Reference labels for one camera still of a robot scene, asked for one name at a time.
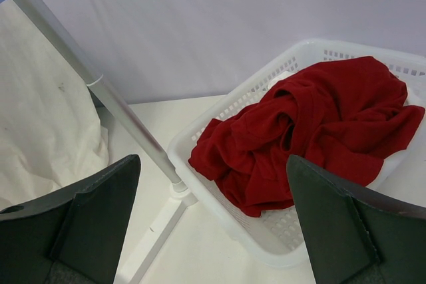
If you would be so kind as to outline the red t shirt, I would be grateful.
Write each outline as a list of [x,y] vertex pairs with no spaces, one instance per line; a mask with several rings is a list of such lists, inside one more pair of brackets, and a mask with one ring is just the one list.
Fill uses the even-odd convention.
[[211,120],[188,162],[250,217],[293,205],[291,155],[367,186],[425,116],[407,98],[406,84],[373,57],[320,62],[237,115]]

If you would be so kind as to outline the beige t shirt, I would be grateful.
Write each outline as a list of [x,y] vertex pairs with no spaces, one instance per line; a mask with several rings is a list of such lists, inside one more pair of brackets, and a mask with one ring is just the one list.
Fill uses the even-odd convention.
[[109,162],[88,88],[12,1],[1,4],[1,207],[44,196]]

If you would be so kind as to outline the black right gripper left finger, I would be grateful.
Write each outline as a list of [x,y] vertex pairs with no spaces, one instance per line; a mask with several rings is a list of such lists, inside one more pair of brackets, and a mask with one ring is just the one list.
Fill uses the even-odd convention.
[[140,158],[1,210],[2,283],[113,283]]

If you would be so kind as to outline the white printed t shirt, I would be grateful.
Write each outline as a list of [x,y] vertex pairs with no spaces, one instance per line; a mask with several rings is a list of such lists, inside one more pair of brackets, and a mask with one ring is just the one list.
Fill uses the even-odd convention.
[[[282,74],[275,76],[267,85],[267,90],[270,90],[279,81],[287,79],[293,75],[294,73],[292,72],[284,71]],[[408,106],[408,105],[425,106],[425,103],[415,94],[414,90],[412,90],[409,86],[407,86],[407,98],[404,102],[404,105],[405,106]]]

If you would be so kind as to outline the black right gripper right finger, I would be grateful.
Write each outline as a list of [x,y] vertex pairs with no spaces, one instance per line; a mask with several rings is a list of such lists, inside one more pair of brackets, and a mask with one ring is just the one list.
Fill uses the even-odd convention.
[[425,208],[291,155],[288,182],[316,283],[424,283]]

